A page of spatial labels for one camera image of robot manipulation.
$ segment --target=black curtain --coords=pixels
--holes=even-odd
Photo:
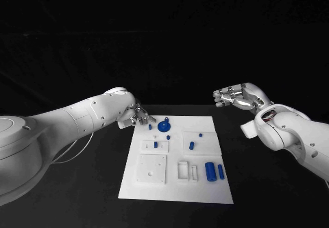
[[[253,82],[326,121],[328,3],[2,2],[2,115],[33,115],[123,86],[143,104],[215,104]]]

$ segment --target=robotic hand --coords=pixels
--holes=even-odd
[[[124,128],[156,119],[123,87],[30,117],[0,116],[0,206],[42,179],[59,150],[113,122]]]
[[[241,125],[247,138],[258,136],[271,150],[286,149],[300,165],[329,181],[329,125],[313,122],[296,109],[274,104],[251,83],[217,90],[214,97],[217,107],[234,105],[256,115]]]

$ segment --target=blue object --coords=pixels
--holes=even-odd
[[[160,132],[168,132],[170,130],[170,123],[168,117],[165,118],[165,121],[159,122],[157,129]]]
[[[205,172],[206,172],[206,179],[208,181],[217,181],[217,171],[215,171],[215,166],[212,162],[208,162],[205,164]]]
[[[224,171],[222,171],[222,166],[221,165],[218,165],[218,172],[219,172],[219,178],[221,178],[221,180],[224,180],[225,177],[224,177]]]
[[[193,149],[193,142],[191,142],[191,150]]]

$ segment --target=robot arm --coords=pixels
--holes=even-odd
[[[329,125],[274,104],[251,83],[217,90],[214,97],[217,107],[234,105],[256,114],[254,120],[241,125],[247,138],[258,136],[271,150],[290,151],[300,165],[329,181]]]
[[[156,122],[121,87],[30,117],[0,116],[0,205],[42,179],[59,150],[114,121],[118,127]]]

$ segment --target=black table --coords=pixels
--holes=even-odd
[[[156,228],[307,225],[326,221],[325,181],[286,151],[247,139],[240,125],[254,115],[214,105],[144,105],[152,115],[212,116],[234,205],[118,199],[134,128],[95,132],[88,148],[51,166],[32,191],[0,207],[0,227]],[[65,158],[84,147],[79,140]]]

